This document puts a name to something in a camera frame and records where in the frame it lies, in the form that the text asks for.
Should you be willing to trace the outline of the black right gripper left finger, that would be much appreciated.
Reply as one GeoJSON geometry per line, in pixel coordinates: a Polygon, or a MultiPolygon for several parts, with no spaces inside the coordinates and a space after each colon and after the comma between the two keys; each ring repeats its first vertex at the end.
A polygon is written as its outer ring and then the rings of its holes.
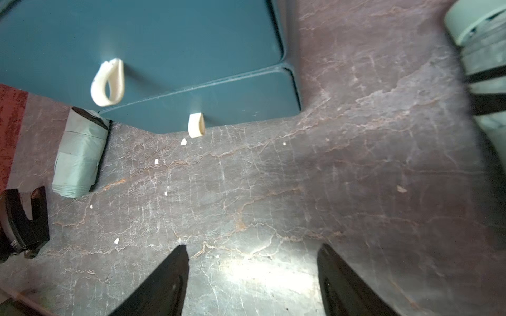
{"type": "Polygon", "coordinates": [[[181,315],[189,276],[185,245],[177,246],[111,314],[181,315]]]}

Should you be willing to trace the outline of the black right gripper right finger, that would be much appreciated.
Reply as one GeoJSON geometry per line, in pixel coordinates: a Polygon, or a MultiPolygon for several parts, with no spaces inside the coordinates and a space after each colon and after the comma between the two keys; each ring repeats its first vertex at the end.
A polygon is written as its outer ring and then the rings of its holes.
{"type": "Polygon", "coordinates": [[[318,278],[326,315],[397,315],[328,244],[317,255],[318,278]]]}

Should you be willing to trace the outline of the green umbrella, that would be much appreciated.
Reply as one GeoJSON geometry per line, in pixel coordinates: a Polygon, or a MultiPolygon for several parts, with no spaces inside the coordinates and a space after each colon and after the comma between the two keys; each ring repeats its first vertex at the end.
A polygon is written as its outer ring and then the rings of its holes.
{"type": "Polygon", "coordinates": [[[505,166],[505,1],[456,1],[444,23],[460,49],[473,118],[505,166]]]}
{"type": "Polygon", "coordinates": [[[59,144],[52,190],[65,198],[80,198],[96,184],[110,121],[94,111],[72,107],[59,144]]]}

